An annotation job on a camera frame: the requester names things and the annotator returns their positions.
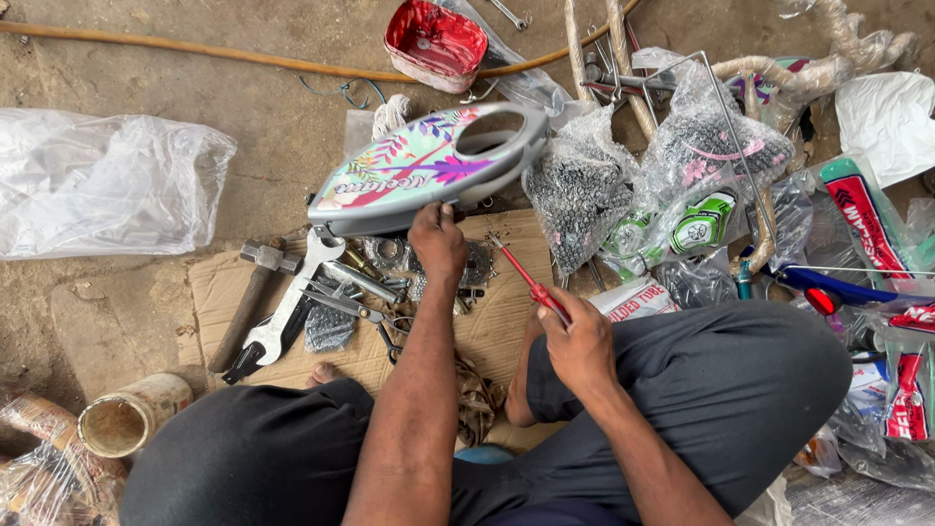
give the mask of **man's forearm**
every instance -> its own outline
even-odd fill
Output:
[[[643,524],[733,524],[618,384],[579,397],[607,435]]]
[[[406,350],[374,405],[345,523],[448,520],[457,433],[456,285],[429,282],[425,287]]]

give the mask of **screwdriver handle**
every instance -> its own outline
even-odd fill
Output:
[[[529,287],[529,297],[539,305],[555,311],[558,317],[561,318],[566,329],[571,325],[571,316],[568,315],[568,311],[565,310],[565,307],[549,294],[549,287],[541,283],[536,283]]]

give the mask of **wooden hammer handle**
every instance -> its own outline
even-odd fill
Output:
[[[256,307],[263,298],[266,284],[269,283],[269,278],[275,272],[275,270],[266,267],[257,267],[253,270],[253,274],[250,275],[250,284],[247,285],[247,291],[244,292],[243,299],[240,300],[237,312],[234,313],[231,324],[227,326],[227,332],[224,333],[221,344],[218,345],[218,350],[214,353],[214,358],[208,364],[208,370],[212,373],[224,373],[230,369],[234,358],[237,357],[237,353],[240,352],[243,346],[244,338],[247,337],[247,333],[251,329],[250,322],[256,313]]]

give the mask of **man's right hand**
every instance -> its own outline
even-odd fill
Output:
[[[571,316],[566,329],[552,309],[539,307],[552,367],[558,379],[579,399],[594,387],[616,387],[617,365],[613,356],[611,321],[589,301],[552,287],[549,293]]]

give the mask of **dark gray pants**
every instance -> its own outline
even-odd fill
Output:
[[[613,326],[621,384],[736,517],[839,405],[851,365],[824,322],[747,300]],[[454,461],[452,524],[587,501],[639,521],[601,430],[555,376],[543,338],[526,398],[569,424],[499,465]],[[230,387],[176,416],[130,474],[123,526],[339,524],[372,399],[351,379],[308,390]]]

